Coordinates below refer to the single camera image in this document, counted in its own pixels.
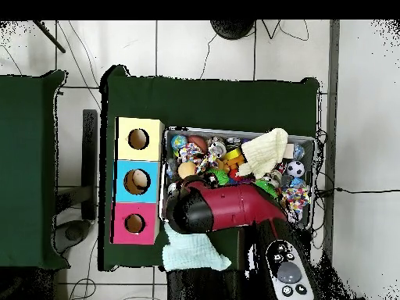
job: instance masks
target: stacked boxes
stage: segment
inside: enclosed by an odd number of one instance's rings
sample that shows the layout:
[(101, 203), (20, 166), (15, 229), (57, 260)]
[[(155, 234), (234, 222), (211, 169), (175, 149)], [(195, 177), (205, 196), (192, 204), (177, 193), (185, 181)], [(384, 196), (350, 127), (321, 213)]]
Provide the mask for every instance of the stacked boxes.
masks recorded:
[(153, 245), (159, 232), (159, 179), (164, 126), (116, 118), (111, 243)]

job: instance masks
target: light blue cloth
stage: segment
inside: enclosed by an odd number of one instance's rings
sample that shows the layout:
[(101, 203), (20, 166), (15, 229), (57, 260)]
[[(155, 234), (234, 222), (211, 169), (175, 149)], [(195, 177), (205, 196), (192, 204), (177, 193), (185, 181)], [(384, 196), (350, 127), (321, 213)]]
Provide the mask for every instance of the light blue cloth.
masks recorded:
[(206, 234), (178, 234), (167, 222), (164, 227), (170, 240), (162, 250), (166, 271), (207, 267), (221, 271), (230, 266), (230, 260), (215, 250)]

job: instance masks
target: green tablecloth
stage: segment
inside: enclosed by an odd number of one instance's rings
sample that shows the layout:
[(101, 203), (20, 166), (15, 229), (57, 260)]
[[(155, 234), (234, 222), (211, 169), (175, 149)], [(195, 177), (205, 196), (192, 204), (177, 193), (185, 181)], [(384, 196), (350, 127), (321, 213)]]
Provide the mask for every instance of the green tablecloth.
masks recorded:
[[(315, 137), (318, 81), (301, 83), (274, 80), (178, 80), (165, 77), (129, 77), (123, 66), (103, 76), (100, 155), (100, 235), (98, 261), (106, 270), (115, 266), (159, 266), (167, 243), (161, 229), (154, 245), (109, 243), (114, 119), (116, 116), (159, 119), (166, 127), (265, 132), (281, 127), (289, 134)], [(237, 229), (209, 234), (217, 251), (237, 267)]]
[(66, 73), (0, 76), (0, 266), (67, 267), (52, 248), (55, 92)]

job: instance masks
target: green toy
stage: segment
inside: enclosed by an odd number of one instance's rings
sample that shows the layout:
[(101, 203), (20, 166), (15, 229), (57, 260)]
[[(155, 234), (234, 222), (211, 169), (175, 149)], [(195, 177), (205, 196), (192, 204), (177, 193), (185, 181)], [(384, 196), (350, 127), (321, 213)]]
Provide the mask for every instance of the green toy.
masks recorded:
[(256, 180), (255, 185), (257, 185), (259, 188), (262, 188), (266, 193), (272, 195), (275, 199), (278, 198), (278, 195), (275, 192), (275, 187), (273, 187), (273, 185), (268, 183), (266, 180)]
[(214, 175), (216, 175), (216, 179), (218, 180), (219, 186), (223, 186), (229, 182), (228, 175), (226, 175), (222, 169), (210, 168), (206, 172), (213, 173)]

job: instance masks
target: pink box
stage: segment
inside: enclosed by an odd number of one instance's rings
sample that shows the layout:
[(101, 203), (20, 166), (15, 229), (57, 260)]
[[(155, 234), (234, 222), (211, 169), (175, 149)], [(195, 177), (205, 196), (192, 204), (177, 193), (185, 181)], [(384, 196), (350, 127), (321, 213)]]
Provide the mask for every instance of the pink box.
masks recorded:
[[(139, 233), (131, 233), (125, 227), (125, 219), (131, 214), (140, 215), (145, 221), (145, 227)], [(157, 204), (117, 202), (112, 224), (114, 224), (112, 244), (153, 245), (159, 233)]]

